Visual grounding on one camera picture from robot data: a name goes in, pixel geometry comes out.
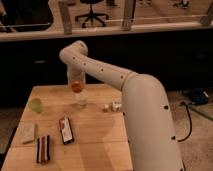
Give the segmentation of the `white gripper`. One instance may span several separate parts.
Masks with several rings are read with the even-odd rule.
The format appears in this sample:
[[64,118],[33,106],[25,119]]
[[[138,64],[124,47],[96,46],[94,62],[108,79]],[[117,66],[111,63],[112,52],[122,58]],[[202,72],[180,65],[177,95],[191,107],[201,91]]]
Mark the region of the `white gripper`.
[[80,83],[85,83],[86,81],[85,73],[82,70],[71,66],[67,67],[67,79],[69,84],[75,81],[78,81]]

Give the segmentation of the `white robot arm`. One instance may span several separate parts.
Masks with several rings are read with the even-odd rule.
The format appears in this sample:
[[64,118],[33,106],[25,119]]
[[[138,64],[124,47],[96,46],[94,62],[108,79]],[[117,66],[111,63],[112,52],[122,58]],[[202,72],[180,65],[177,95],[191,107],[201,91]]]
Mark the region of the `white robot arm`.
[[168,98],[157,78],[92,59],[82,41],[63,48],[59,57],[70,82],[88,74],[121,92],[133,171],[185,171]]

